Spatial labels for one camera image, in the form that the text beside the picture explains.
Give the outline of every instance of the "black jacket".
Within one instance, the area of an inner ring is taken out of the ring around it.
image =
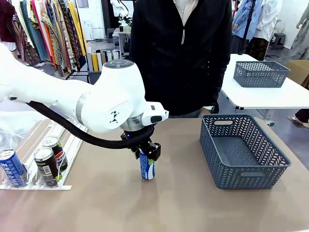
[[[214,105],[231,40],[231,0],[199,0],[185,26],[173,0],[138,0],[130,59],[140,69],[146,100],[161,102],[173,116]]]

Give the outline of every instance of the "can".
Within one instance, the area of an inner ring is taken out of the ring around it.
[[[61,180],[62,175],[59,173],[57,161],[54,152],[50,147],[42,147],[34,152],[34,160],[38,165],[45,185],[48,187],[58,186],[57,181]]]
[[[27,182],[25,166],[20,162],[13,150],[4,150],[0,153],[0,164],[15,188],[24,187]]]
[[[143,179],[151,180],[155,177],[155,161],[149,159],[140,149],[140,174]]]
[[[49,136],[43,141],[42,145],[52,148],[58,167],[60,167],[60,171],[63,172],[66,170],[68,167],[68,160],[62,149],[59,138],[57,136]]]

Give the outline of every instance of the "blue can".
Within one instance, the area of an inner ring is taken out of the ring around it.
[[[149,159],[140,149],[140,174],[145,180],[155,177],[155,161]]]
[[[15,188],[25,186],[27,181],[27,171],[20,162],[16,152],[5,150],[0,153],[0,164]]]

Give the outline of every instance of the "black cable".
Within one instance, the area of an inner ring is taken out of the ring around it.
[[[154,133],[154,125],[148,126],[141,130],[141,134],[138,134],[134,136],[134,138],[124,141],[110,141],[105,139],[99,139],[97,137],[94,137],[81,129],[77,128],[74,124],[66,120],[64,117],[60,116],[47,106],[45,106],[42,103],[31,101],[27,103],[30,107],[41,113],[42,115],[48,117],[49,119],[55,121],[56,123],[63,126],[65,129],[67,129],[71,134],[75,135],[76,137],[80,138],[81,140],[95,145],[100,146],[104,148],[109,149],[124,149],[129,147],[136,147],[140,144],[141,141],[145,141],[150,138],[150,136]]]
[[[118,0],[119,2],[121,2],[123,5],[124,5],[124,3],[121,1],[121,0]],[[126,8],[126,10],[128,11],[128,13],[129,13],[129,10],[128,10],[128,8],[126,7],[126,5],[124,5],[125,6],[125,8]]]
[[[248,15],[246,29],[245,29],[245,32],[243,34],[242,41],[241,41],[241,44],[240,44],[239,55],[242,54],[243,47],[245,46],[245,42],[246,42],[246,39],[247,39],[249,26],[250,26],[250,23],[251,23],[251,20],[252,20],[252,15],[253,15],[253,11],[254,11],[255,2],[256,2],[256,0],[252,0],[251,8],[250,8],[249,15]]]

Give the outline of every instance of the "dark brown can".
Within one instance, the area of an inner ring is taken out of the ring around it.
[[[57,136],[49,136],[43,141],[42,145],[52,148],[60,171],[63,172],[66,170],[68,167],[68,160],[62,149],[59,138]]]
[[[62,175],[59,173],[57,161],[53,150],[50,147],[42,147],[34,152],[34,160],[38,165],[45,185],[48,187],[58,186],[57,182],[61,180]]]

